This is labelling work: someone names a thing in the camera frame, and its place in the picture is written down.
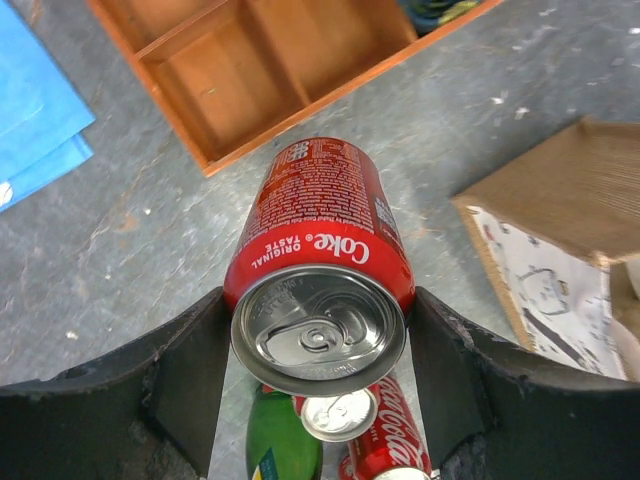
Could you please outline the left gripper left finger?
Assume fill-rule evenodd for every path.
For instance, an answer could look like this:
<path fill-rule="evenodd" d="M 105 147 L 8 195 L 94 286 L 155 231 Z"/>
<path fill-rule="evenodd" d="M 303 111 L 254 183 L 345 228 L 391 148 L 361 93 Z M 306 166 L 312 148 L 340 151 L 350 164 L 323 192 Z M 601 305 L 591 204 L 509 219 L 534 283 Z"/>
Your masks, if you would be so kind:
<path fill-rule="evenodd" d="M 107 354 L 47 381 L 2 386 L 2 478 L 206 476 L 229 326 L 216 288 Z"/>

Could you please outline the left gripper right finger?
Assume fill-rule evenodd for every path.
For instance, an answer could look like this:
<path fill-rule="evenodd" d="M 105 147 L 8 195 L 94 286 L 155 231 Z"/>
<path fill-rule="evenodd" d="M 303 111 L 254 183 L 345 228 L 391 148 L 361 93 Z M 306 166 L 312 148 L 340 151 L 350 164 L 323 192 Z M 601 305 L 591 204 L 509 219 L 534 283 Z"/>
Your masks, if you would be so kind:
<path fill-rule="evenodd" d="M 441 478 L 638 478 L 638 384 L 533 354 L 422 287 L 409 335 Z"/>

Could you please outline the red cola can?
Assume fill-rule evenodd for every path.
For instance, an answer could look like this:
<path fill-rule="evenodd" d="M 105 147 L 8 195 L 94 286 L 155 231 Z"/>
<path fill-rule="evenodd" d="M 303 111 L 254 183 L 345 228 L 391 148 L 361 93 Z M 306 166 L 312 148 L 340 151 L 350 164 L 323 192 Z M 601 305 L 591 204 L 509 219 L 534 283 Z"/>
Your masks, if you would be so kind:
<path fill-rule="evenodd" d="M 330 137 L 279 152 L 223 292 L 236 357 L 276 390 L 334 396 L 388 374 L 416 291 L 371 158 Z"/>
<path fill-rule="evenodd" d="M 292 399 L 304 429 L 329 443 L 345 442 L 342 479 L 429 479 L 431 461 L 396 378 L 350 394 Z"/>

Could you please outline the canvas tote bag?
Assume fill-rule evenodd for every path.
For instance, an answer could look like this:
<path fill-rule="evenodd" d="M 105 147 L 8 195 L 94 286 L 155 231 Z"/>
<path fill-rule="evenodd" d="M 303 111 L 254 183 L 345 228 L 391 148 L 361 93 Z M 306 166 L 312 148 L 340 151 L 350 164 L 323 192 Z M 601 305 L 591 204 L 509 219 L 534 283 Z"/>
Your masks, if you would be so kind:
<path fill-rule="evenodd" d="M 639 127 L 582 118 L 455 196 L 518 342 L 639 377 Z"/>

